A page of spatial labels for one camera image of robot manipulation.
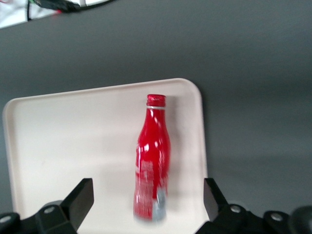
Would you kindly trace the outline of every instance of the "black cable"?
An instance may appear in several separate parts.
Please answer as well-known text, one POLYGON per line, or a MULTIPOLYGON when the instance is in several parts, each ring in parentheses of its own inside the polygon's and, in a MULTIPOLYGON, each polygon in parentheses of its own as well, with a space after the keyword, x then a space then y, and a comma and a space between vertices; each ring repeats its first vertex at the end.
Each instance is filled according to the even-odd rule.
POLYGON ((27 0, 27 6, 26 6, 26 17, 27 21, 31 21, 30 15, 29 15, 29 9, 30 9, 30 0, 27 0))
MULTIPOLYGON (((73 3, 68 0, 34 0, 34 3, 42 8, 52 9, 52 10, 60 10, 61 12, 71 13, 77 11, 85 11, 89 9, 93 9, 99 6, 104 6, 115 0, 108 0, 104 2, 100 2, 94 5, 89 6, 80 6, 77 3, 73 3)), ((30 0, 27 1, 27 21, 31 21, 30 18, 30 0)))

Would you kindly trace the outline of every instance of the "bottle label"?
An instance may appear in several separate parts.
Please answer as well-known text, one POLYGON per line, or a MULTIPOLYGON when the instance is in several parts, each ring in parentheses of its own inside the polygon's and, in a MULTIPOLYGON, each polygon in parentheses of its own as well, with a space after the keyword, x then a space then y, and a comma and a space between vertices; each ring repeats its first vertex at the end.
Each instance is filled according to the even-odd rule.
POLYGON ((159 184, 154 193, 154 168, 153 162, 141 161, 141 168, 136 169, 136 190, 134 197, 134 215, 146 220, 160 220, 166 215, 166 187, 161 184, 166 183, 166 179, 159 184))

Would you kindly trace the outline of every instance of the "bottle cap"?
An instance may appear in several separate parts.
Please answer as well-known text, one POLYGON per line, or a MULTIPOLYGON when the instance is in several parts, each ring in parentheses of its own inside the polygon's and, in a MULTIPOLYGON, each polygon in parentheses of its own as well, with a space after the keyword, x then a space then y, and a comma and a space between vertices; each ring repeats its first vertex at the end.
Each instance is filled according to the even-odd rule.
POLYGON ((166 106, 166 96, 160 94, 149 94, 147 95, 147 106, 166 106))

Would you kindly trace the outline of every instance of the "red bottle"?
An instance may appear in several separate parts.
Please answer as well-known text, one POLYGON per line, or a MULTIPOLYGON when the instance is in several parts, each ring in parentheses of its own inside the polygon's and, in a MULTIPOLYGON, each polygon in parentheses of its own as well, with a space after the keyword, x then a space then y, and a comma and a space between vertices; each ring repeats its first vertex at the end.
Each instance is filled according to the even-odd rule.
POLYGON ((134 216, 159 221, 166 216, 170 140, 165 122, 166 96, 147 96, 146 118, 136 147, 134 216))

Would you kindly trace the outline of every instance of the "white object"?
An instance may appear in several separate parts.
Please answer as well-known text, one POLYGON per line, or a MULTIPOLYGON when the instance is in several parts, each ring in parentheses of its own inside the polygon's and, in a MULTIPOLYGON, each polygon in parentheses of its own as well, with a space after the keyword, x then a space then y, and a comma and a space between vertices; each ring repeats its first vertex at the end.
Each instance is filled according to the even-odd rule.
MULTIPOLYGON (((106 2, 108 0, 70 0, 81 6, 93 5, 101 2, 106 2)), ((27 0, 7 0, 7 3, 0 2, 0 29, 9 27, 12 25, 27 22, 26 18, 26 5, 27 0)), ((51 9, 45 9, 32 3, 30 5, 30 18, 35 20, 38 18, 43 18, 57 14, 57 11, 51 9)))
POLYGON ((3 119, 13 206, 21 218, 91 177, 95 202, 80 234, 191 234, 208 220, 202 101, 186 79, 17 98, 3 119), (167 96, 171 169, 166 219, 142 224, 133 217, 136 144, 151 93, 167 96))

